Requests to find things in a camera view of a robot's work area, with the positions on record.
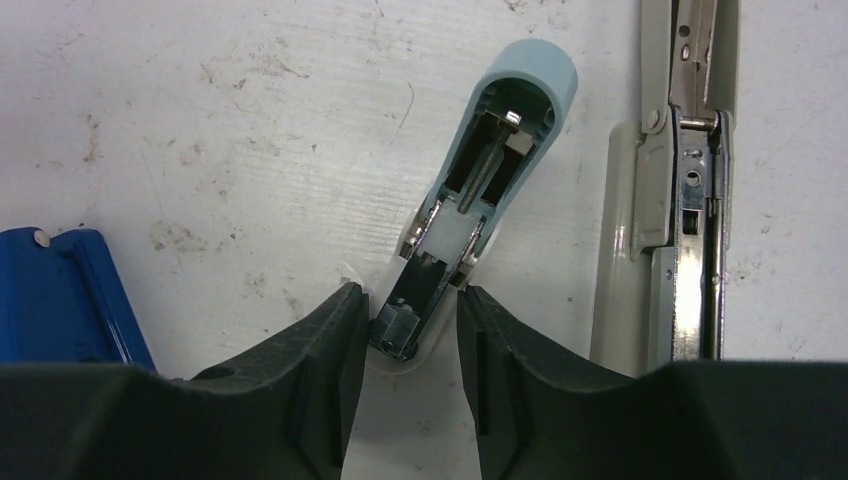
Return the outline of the blue stapler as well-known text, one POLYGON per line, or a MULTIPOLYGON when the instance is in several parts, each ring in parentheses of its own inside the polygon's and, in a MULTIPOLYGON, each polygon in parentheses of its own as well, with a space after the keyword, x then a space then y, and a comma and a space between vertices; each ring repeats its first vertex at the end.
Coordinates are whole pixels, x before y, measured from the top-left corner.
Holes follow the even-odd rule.
POLYGON ((2 232, 1 361, 105 362, 155 370, 99 231, 2 232))

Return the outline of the silver black stapler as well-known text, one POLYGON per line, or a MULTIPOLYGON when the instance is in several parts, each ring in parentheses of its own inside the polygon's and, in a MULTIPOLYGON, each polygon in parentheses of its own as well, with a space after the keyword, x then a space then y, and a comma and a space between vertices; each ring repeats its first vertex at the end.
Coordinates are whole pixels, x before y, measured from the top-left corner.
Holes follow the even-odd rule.
POLYGON ((608 147, 590 357, 638 377, 724 355, 741 5, 641 5, 640 116, 608 147))

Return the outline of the light blue staple box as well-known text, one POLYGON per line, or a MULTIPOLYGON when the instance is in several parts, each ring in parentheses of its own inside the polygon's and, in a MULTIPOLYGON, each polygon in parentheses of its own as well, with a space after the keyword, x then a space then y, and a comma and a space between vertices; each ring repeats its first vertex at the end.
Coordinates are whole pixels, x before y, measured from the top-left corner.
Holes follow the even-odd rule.
POLYGON ((368 367, 401 375, 427 359, 502 217, 563 131, 577 88, 570 56, 533 38, 507 45, 477 81, 440 170, 369 291, 368 367))

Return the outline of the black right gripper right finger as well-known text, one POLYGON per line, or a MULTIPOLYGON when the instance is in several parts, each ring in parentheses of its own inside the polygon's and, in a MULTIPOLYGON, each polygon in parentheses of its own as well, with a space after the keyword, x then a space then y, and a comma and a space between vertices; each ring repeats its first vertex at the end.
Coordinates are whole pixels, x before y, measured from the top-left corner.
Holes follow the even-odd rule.
POLYGON ((616 373, 457 300, 464 392, 486 479, 843 479, 843 363, 675 362, 616 373))

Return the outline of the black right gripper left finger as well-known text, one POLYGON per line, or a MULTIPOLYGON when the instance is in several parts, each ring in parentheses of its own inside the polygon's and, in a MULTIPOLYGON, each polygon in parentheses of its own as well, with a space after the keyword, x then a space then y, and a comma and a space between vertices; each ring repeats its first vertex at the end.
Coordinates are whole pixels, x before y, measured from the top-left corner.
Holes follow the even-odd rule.
POLYGON ((369 299, 349 282, 189 380, 121 364, 1 371, 5 479, 337 479, 363 382, 369 299))

